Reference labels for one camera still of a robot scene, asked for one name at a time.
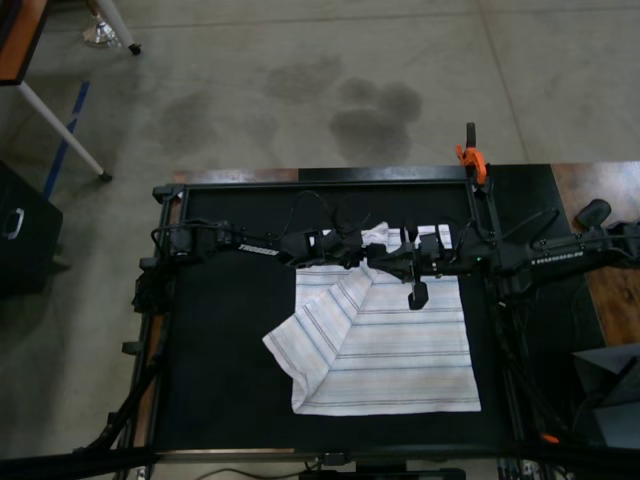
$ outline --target white table leg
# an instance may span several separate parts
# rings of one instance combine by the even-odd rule
[[[58,120],[49,107],[38,97],[33,90],[27,85],[26,82],[22,82],[18,85],[18,90],[24,98],[35,108],[44,119],[49,122],[56,132],[58,132],[62,138],[76,151],[82,159],[100,176],[100,180],[104,182],[111,181],[111,175],[103,170],[103,168],[95,161],[95,159],[85,150],[85,148],[76,140],[76,137],[71,135],[71,132],[67,130],[67,127]]]
[[[129,32],[124,20],[122,20],[120,12],[113,3],[113,0],[96,0],[96,2],[102,10],[107,23],[115,30],[120,42],[122,42],[125,47],[129,48],[131,53],[134,55],[140,55],[140,44],[135,43],[133,40],[133,36],[131,36],[131,32]]]

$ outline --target concrete floor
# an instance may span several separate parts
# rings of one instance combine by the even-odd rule
[[[91,82],[76,134],[115,179],[68,152],[52,201],[74,267],[0,304],[2,457],[84,445],[125,397],[151,189],[176,171],[455,164],[468,121],[496,164],[638,158],[640,0],[117,3],[142,56],[84,46],[65,2],[27,75],[65,121]],[[0,104],[0,154],[41,190],[60,140],[12,89]]]

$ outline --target water stain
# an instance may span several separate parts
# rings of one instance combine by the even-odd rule
[[[211,93],[198,91],[171,100],[144,130],[149,140],[162,145],[179,160],[216,143],[218,135],[209,117]]]
[[[422,114],[422,96],[401,82],[382,88],[378,108],[398,121],[415,122]]]
[[[344,103],[372,105],[378,99],[378,87],[371,80],[353,77],[340,85],[338,95]]]
[[[337,57],[284,65],[268,74],[264,93],[285,103],[309,102],[328,90],[342,71],[342,62]]]
[[[356,165],[398,164],[411,150],[404,123],[373,108],[339,112],[329,130],[340,154]]]
[[[242,128],[257,146],[267,148],[278,133],[278,121],[265,113],[248,113],[242,118]]]
[[[276,154],[273,142],[278,133],[278,120],[270,114],[248,113],[242,118],[242,129],[262,150],[271,167],[281,166],[282,161]]]
[[[329,123],[338,151],[349,163],[394,165],[409,157],[407,125],[422,114],[416,90],[400,82],[379,89],[372,81],[351,78],[338,94],[345,103],[361,106],[335,114]]]

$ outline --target drawer handle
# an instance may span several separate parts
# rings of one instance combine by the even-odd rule
[[[11,219],[12,215],[18,215],[18,222],[16,224],[16,228],[13,232],[7,232],[7,226],[9,224],[9,220]],[[13,212],[9,213],[9,215],[7,215],[7,219],[4,222],[4,228],[2,229],[2,236],[9,239],[9,240],[15,240],[15,238],[18,236],[18,234],[20,233],[20,229],[22,228],[22,222],[24,221],[24,210],[21,208],[16,208]]]

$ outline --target black table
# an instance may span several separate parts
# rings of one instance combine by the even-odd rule
[[[503,231],[546,208],[563,212],[549,166],[497,166],[491,176]],[[286,180],[177,187],[174,192],[182,192],[180,199],[158,196],[164,199],[161,224],[227,219],[250,231],[277,233],[293,197],[308,188],[329,203],[349,193],[362,193],[371,211],[371,226],[385,220],[398,227],[411,217],[418,224],[448,223],[455,235],[471,214],[461,167],[299,170],[295,178]],[[364,208],[357,203],[354,208]],[[478,213],[487,217],[483,211]],[[291,228],[309,226],[328,226],[313,199],[300,203]],[[568,232],[561,215],[548,235]],[[522,231],[522,241],[531,233]],[[142,402],[136,431],[128,432],[130,442],[151,445],[156,452],[170,453],[172,459],[194,455],[285,459],[311,458],[328,451],[417,456],[438,449],[499,451],[527,438],[529,432],[520,423],[530,412],[505,382],[482,279],[473,277],[460,279],[460,291],[481,412],[294,415],[291,379],[261,342],[293,312],[294,275],[268,258],[241,253],[225,253],[178,274],[169,319],[148,316],[143,324],[141,339],[146,349],[139,356],[137,371],[154,348],[152,340],[158,338],[160,324],[168,321],[167,364]],[[565,418],[571,417],[580,400],[570,353],[604,345],[588,291],[580,288],[583,283],[582,277],[576,277],[541,289],[527,326],[538,385]],[[581,305],[579,318],[572,312],[576,302]],[[576,322],[580,335],[576,335]]]

